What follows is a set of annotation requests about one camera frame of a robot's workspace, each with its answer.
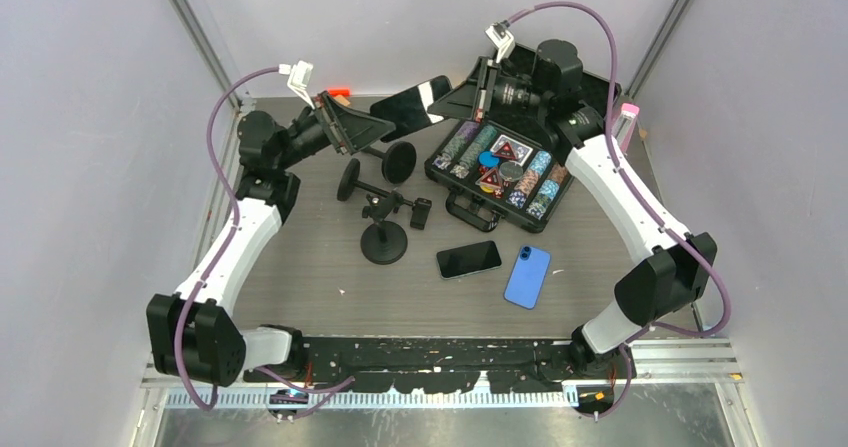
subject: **poker chip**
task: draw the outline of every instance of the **poker chip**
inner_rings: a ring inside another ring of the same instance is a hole
[[[515,182],[524,175],[524,169],[518,162],[504,162],[500,166],[501,178],[507,182]]]

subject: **orange clip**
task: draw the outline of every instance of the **orange clip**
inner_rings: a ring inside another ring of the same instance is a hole
[[[343,97],[350,97],[350,89],[347,87],[335,87],[332,89],[327,89],[327,93],[330,94],[330,97],[335,97],[337,95],[341,95]]]

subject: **white wall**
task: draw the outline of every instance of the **white wall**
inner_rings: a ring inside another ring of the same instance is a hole
[[[168,0],[0,0],[0,79],[0,444],[126,445],[219,89]]]
[[[694,0],[637,99],[667,204],[718,241],[727,331],[775,445],[848,435],[846,12]]]
[[[311,92],[349,86],[386,94],[446,74],[464,80],[491,44],[492,22],[552,0],[190,0],[231,76],[303,58],[315,64]],[[597,9],[616,34],[627,85],[673,0],[572,0]],[[573,42],[589,71],[609,71],[606,37],[580,12],[546,11],[516,24],[519,41]],[[290,96],[259,80],[257,97]]]

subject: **smartphone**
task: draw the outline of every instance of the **smartphone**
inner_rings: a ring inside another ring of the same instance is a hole
[[[391,142],[444,120],[428,114],[427,108],[447,95],[450,89],[450,80],[440,75],[373,104],[369,110],[371,115],[395,123],[395,130],[380,140]]]
[[[501,266],[498,247],[491,240],[436,253],[443,279],[455,279]]]
[[[525,309],[536,307],[550,263],[548,252],[529,245],[522,247],[506,284],[504,299]]]

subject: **phone case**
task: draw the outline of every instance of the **phone case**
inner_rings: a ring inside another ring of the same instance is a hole
[[[550,253],[529,245],[522,247],[506,284],[504,299],[525,309],[536,307],[550,264]]]

